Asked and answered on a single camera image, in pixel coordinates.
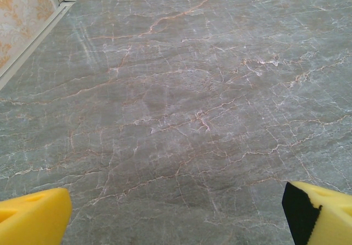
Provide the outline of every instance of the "yellow sponge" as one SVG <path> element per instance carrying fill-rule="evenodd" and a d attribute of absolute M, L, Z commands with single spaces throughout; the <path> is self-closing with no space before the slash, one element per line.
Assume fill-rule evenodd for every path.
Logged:
<path fill-rule="evenodd" d="M 0 202 L 0 244 L 59 245 L 72 212 L 65 188 Z"/>
<path fill-rule="evenodd" d="M 352 244 L 352 196 L 288 182 L 282 206 L 295 245 Z"/>

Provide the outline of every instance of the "floral wallpaper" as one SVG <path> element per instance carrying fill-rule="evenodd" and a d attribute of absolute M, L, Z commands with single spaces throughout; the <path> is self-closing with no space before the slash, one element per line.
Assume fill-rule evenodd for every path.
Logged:
<path fill-rule="evenodd" d="M 0 69 L 53 12 L 50 0 L 0 0 Z"/>

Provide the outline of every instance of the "patterned wallpaper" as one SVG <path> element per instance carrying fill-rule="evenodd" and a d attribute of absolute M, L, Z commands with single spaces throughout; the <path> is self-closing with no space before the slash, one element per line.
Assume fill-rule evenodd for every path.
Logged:
<path fill-rule="evenodd" d="M 50 0 L 0 0 L 0 69 L 53 12 Z"/>

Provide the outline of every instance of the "gray marble surface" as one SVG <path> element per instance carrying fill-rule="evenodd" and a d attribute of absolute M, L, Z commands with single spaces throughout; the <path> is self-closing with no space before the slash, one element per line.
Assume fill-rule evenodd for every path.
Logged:
<path fill-rule="evenodd" d="M 78 0 L 0 92 L 0 199 L 63 244 L 293 244 L 287 180 L 352 194 L 352 0 Z"/>

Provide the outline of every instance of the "wall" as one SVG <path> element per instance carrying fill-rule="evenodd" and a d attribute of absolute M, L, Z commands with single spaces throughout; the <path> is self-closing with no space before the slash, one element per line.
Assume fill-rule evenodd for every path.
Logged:
<path fill-rule="evenodd" d="M 0 0 L 0 70 L 53 12 L 50 0 Z"/>

